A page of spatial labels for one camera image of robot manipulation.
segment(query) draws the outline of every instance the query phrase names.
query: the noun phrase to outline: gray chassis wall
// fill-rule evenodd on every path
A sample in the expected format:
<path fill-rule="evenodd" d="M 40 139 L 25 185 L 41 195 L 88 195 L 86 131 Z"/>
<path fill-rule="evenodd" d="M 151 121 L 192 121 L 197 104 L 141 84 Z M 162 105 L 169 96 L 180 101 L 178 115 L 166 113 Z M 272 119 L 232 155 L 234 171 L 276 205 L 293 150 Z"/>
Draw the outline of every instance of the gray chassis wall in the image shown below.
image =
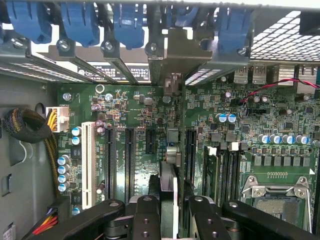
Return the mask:
<path fill-rule="evenodd" d="M 0 75 L 0 118 L 16 107 L 35 110 L 38 103 L 42 103 L 44 107 L 55 106 L 56 89 L 55 84 Z M 54 200 L 52 173 L 45 145 L 40 142 L 31 144 L 31 146 L 33 156 L 24 162 L 15 164 L 23 159 L 23 148 L 2 128 L 2 138 L 0 138 L 0 240 L 3 239 L 3 233 L 11 223 L 16 227 L 16 239 L 21 239 L 46 214 L 47 206 Z M 3 178 L 9 174 L 11 174 L 11 192 L 2 196 L 6 188 Z"/>

